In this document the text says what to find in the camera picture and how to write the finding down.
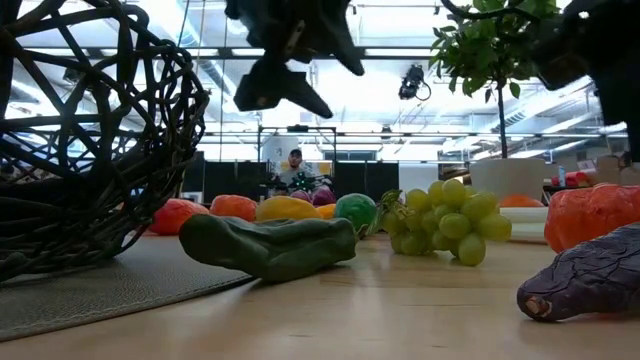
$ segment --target green ball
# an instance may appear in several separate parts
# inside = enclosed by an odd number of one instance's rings
[[[349,194],[336,202],[334,217],[351,221],[356,233],[368,227],[376,217],[376,203],[364,194]]]

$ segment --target white pot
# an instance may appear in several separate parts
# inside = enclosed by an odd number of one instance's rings
[[[478,191],[489,191],[501,201],[509,195],[527,195],[540,200],[544,184],[542,159],[488,159],[471,164],[471,184]]]

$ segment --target dark wicker basket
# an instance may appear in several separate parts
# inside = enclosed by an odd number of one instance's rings
[[[92,9],[60,15],[65,1],[44,0],[18,19],[22,1],[2,0],[0,282],[94,265],[125,251],[176,193],[204,133],[209,97],[187,51],[151,34],[149,18],[137,6],[85,0]],[[69,27],[97,19],[118,22],[118,54],[91,64]],[[62,34],[75,58],[26,51],[16,40],[51,29]],[[132,33],[137,33],[135,44]],[[160,79],[155,79],[152,59],[164,63]],[[59,116],[5,118],[17,62]],[[77,84],[65,99],[36,62],[64,67],[67,75],[74,75],[70,77]],[[139,63],[145,69],[146,89],[133,83]],[[117,67],[116,79],[103,71],[109,66]],[[112,92],[118,106],[109,104]],[[97,114],[77,111],[84,96],[95,99]],[[121,127],[132,114],[144,121],[139,131]],[[71,151],[73,144],[81,144],[84,151]]]

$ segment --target green grapes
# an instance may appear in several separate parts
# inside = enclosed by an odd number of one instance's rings
[[[457,245],[454,240],[448,239],[440,231],[433,233],[431,243],[433,244],[434,249],[440,251],[450,250],[452,247]]]
[[[396,254],[402,254],[402,240],[405,238],[404,233],[396,233],[391,235],[391,248]]]
[[[402,253],[411,256],[422,255],[429,248],[423,234],[410,232],[402,239]]]
[[[511,239],[511,221],[499,214],[491,214],[478,221],[475,230],[483,239],[509,241]]]
[[[433,216],[436,218],[436,222],[440,223],[440,220],[442,219],[442,217],[444,217],[447,214],[453,214],[454,212],[456,212],[456,209],[452,208],[449,205],[442,204],[433,210]]]
[[[431,209],[431,199],[429,195],[420,190],[413,189],[406,193],[407,207],[417,212],[424,212]]]
[[[468,198],[464,204],[462,204],[460,213],[466,216],[471,222],[477,222],[491,214],[496,206],[497,201],[493,194],[480,192]]]
[[[388,211],[382,215],[380,220],[382,229],[389,235],[394,235],[403,232],[406,229],[405,224],[398,218],[393,211]]]
[[[450,239],[462,239],[471,231],[471,222],[462,214],[447,214],[440,219],[439,226],[443,235]]]
[[[411,231],[422,230],[422,215],[418,212],[412,211],[404,219],[404,223]]]
[[[464,185],[457,179],[449,179],[442,184],[442,201],[454,208],[459,208],[467,197]]]
[[[472,197],[473,195],[477,194],[478,192],[476,191],[476,189],[472,188],[470,185],[467,185],[464,187],[464,191],[465,191],[465,196],[467,198]]]
[[[422,230],[427,234],[433,234],[438,230],[438,222],[433,211],[428,211],[422,215]]]
[[[431,186],[429,186],[429,198],[431,198],[431,204],[435,208],[436,206],[442,204],[442,185],[444,181],[438,180],[434,181]]]
[[[476,266],[484,260],[486,253],[484,241],[473,233],[467,235],[458,245],[458,259],[462,265]]]

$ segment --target desk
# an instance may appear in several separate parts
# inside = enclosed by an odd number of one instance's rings
[[[345,266],[0,344],[11,360],[635,359],[640,322],[528,320],[517,287],[542,245],[490,244],[478,268],[393,255],[378,237]]]

